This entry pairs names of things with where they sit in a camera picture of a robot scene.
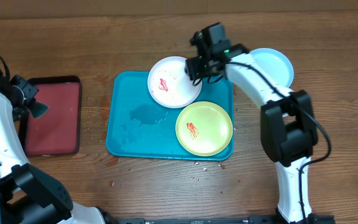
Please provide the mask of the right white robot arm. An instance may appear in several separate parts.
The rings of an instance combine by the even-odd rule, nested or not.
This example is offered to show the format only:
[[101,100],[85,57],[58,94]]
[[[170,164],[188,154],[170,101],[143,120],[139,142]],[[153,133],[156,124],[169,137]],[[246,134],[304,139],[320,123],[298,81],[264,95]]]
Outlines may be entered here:
[[197,55],[186,60],[185,72],[194,85],[225,78],[260,108],[261,144],[278,175],[278,215],[285,223],[308,223],[308,168],[318,142],[309,95],[275,81],[250,50],[231,44],[220,23],[196,31],[190,45]]

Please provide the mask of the light blue plate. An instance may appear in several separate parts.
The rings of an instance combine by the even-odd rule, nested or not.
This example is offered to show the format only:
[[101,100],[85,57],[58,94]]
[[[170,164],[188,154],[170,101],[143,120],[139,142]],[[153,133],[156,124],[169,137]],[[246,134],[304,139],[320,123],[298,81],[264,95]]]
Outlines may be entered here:
[[250,51],[258,65],[277,83],[290,88],[294,79],[291,61],[281,52],[270,48],[259,48]]

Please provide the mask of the green and pink sponge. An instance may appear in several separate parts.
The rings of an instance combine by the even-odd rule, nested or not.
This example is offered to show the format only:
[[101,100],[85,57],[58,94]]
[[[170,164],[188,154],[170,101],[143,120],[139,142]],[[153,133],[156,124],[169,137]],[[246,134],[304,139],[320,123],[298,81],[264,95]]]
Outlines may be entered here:
[[37,119],[37,118],[41,117],[43,114],[45,114],[48,111],[48,109],[49,109],[49,106],[36,101],[31,106],[30,113],[33,118]]

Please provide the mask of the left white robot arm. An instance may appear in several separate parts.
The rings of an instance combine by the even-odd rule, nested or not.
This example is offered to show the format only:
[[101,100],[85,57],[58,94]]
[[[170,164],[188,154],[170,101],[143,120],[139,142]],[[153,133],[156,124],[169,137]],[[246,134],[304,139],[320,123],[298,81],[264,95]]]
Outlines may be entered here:
[[57,179],[29,163],[14,123],[48,110],[37,93],[29,81],[0,68],[0,223],[115,223],[103,209],[75,203]]

